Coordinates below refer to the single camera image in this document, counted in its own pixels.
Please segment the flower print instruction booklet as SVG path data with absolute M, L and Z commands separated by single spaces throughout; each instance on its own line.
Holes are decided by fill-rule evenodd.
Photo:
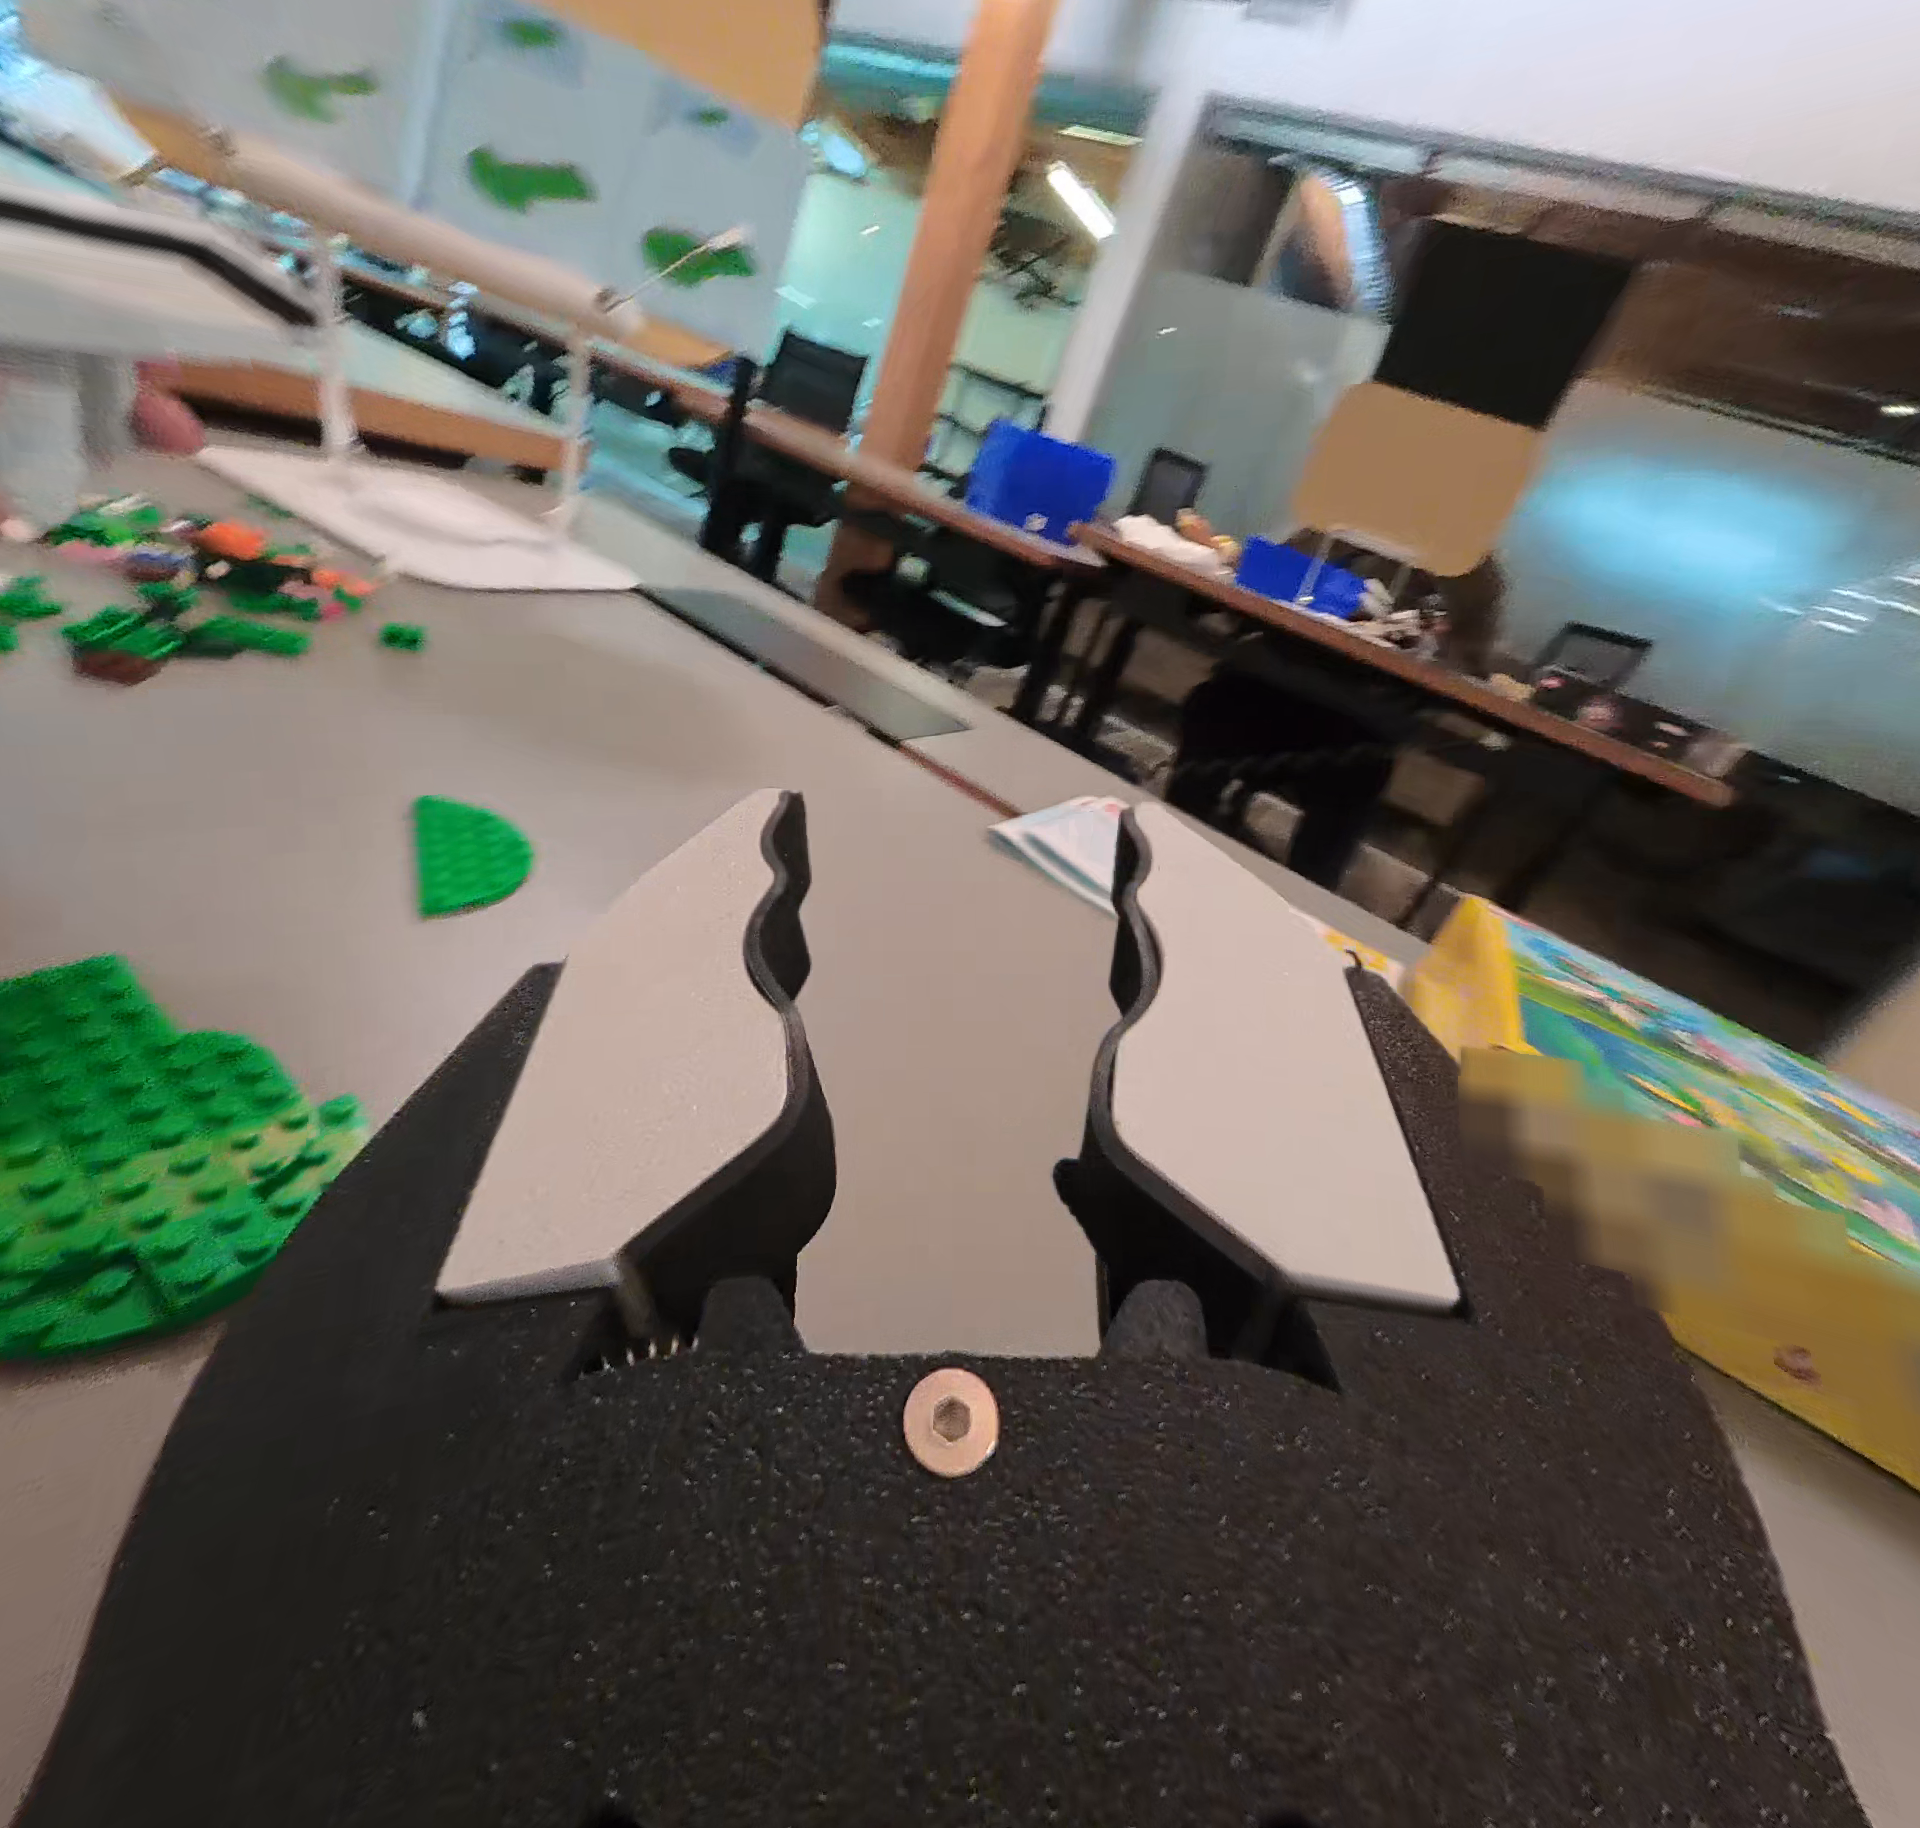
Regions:
M 1097 912 L 1115 917 L 1115 864 L 1128 813 L 1130 800 L 1115 795 L 1081 795 L 1063 804 L 998 819 L 988 828 L 988 844 Z

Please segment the pile of small lego pieces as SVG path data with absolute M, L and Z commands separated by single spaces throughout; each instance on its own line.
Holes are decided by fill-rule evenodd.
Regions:
M 3 662 L 48 646 L 77 678 L 142 686 L 167 667 L 314 651 L 324 627 L 367 617 L 383 584 L 256 520 L 102 496 L 54 524 L 3 520 L 3 537 L 107 579 L 95 608 L 41 569 L 3 571 Z

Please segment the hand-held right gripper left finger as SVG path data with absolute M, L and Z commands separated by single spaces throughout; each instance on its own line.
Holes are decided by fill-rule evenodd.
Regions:
M 607 1298 L 643 1346 L 694 1343 L 714 1290 L 797 1326 L 835 1200 L 835 1132 L 802 1022 L 808 823 L 744 795 L 653 864 L 565 953 L 502 1109 L 434 1303 Z

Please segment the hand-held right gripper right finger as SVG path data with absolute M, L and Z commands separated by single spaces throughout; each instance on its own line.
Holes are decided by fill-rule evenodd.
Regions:
M 1324 1307 L 1461 1319 L 1386 1032 L 1399 991 L 1163 804 L 1115 840 L 1115 1022 L 1054 1167 L 1104 1346 L 1161 1288 L 1200 1356 L 1329 1361 Z

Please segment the stack of blue bins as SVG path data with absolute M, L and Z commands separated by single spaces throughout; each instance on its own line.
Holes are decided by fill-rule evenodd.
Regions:
M 1051 547 L 1100 515 L 1115 458 L 1011 419 L 992 419 L 976 444 L 961 505 Z

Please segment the green half-round lego plate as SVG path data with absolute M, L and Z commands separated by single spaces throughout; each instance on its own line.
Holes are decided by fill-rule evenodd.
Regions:
M 502 905 L 536 869 L 536 844 L 509 818 L 480 804 L 422 795 L 408 833 L 422 919 Z

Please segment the black wall panel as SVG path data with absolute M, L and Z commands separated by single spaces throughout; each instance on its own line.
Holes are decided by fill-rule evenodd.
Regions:
M 1544 433 L 1588 369 L 1636 274 L 1636 258 L 1433 220 L 1373 382 Z

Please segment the black table inset panel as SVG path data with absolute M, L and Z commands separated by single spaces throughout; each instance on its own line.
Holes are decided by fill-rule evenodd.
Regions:
M 808 630 L 755 601 L 686 588 L 643 588 L 643 596 L 686 630 L 726 646 L 742 662 L 777 674 L 783 686 L 807 695 L 820 709 L 852 718 L 895 747 L 970 733 L 966 718 L 955 718 L 948 707 L 900 686 L 852 651 L 816 641 Z

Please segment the yellow lego box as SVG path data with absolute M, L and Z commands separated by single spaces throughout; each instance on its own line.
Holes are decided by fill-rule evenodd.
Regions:
M 1718 1373 L 1918 1483 L 1918 1116 L 1461 901 L 1410 972 L 1471 1140 Z

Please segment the black office chair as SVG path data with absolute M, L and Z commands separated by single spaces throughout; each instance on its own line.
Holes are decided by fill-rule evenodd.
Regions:
M 752 433 L 750 417 L 783 417 L 844 449 L 863 377 L 868 355 L 796 328 L 778 336 L 773 361 L 736 369 L 707 466 L 707 554 L 777 584 L 789 532 L 835 520 L 844 472 L 778 449 Z

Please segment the blue bin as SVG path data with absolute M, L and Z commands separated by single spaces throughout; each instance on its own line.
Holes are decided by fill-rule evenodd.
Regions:
M 1236 588 L 1329 617 L 1359 617 L 1372 596 L 1356 569 L 1263 536 L 1242 541 Z

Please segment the wooden pillar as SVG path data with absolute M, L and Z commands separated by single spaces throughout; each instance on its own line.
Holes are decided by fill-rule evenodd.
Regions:
M 886 566 L 886 492 L 923 492 L 920 463 L 957 332 L 1015 180 L 1046 41 L 1063 0 L 974 0 L 966 45 L 931 143 L 923 208 L 900 274 L 880 386 L 852 454 L 844 520 L 815 608 L 868 627 L 852 579 Z

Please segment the long table with black legs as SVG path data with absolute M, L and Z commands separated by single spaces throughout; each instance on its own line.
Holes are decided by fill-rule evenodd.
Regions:
M 1555 751 L 1596 765 L 1610 776 L 1653 784 L 1653 786 L 1662 786 L 1683 800 L 1708 804 L 1708 809 L 1728 809 L 1736 800 L 1736 786 L 1728 786 L 1726 779 L 1703 776 L 1679 760 L 1648 757 L 1646 747 L 1636 747 L 1618 737 L 1566 723 L 1536 702 L 1520 702 L 1511 695 L 1499 695 L 1489 678 L 1475 678 L 1466 672 L 1456 672 L 1442 662 L 1427 662 L 1427 657 L 1372 641 L 1368 632 L 1359 632 L 1356 627 L 1343 627 L 1335 617 L 1301 611 L 1286 601 L 1244 592 L 1244 588 L 1236 588 L 1223 575 L 1207 575 L 1200 569 L 1185 569 L 1180 561 L 1170 561 L 1158 550 L 1138 550 L 1133 541 L 1128 541 L 1115 526 L 1109 526 L 1100 520 L 1073 524 L 1068 541 L 1091 550 L 1091 556 L 1104 569 L 1124 569 L 1124 571 L 1138 571 L 1138 575 L 1161 579 L 1170 588 L 1180 588 L 1213 616 L 1235 616 L 1247 627 L 1261 627 L 1263 632 L 1279 632 L 1284 641 L 1319 650 L 1329 662 L 1343 662 L 1353 667 L 1364 667 L 1378 678 L 1390 678 L 1401 692 L 1422 695 L 1424 702 L 1442 702 L 1456 713 L 1475 718 L 1478 727 L 1506 729 L 1506 733 L 1525 737 L 1531 746 L 1548 746 Z
M 712 433 L 722 428 L 731 414 L 731 392 L 712 377 L 662 369 L 657 389 L 690 414 Z M 961 501 L 936 492 L 920 472 L 871 458 L 859 448 L 833 449 L 816 433 L 807 433 L 783 417 L 750 417 L 752 433 L 786 454 L 808 454 L 816 466 L 844 472 L 844 520 L 871 526 L 873 515 L 886 520 L 923 520 L 948 536 L 970 537 L 983 550 L 1021 561 L 1041 571 L 1041 617 L 1026 632 L 1026 674 L 1015 692 L 1011 718 L 1040 729 L 1051 686 L 1063 678 L 1063 662 L 1068 646 L 1068 627 L 1083 601 L 1097 596 L 1104 569 L 1083 547 L 1051 547 L 1040 536 L 1023 536 L 988 515 L 970 510 Z

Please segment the green lego plate assembly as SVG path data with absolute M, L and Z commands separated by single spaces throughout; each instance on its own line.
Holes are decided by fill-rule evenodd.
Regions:
M 240 1303 L 371 1123 L 116 959 L 3 981 L 3 1361 L 180 1336 Z

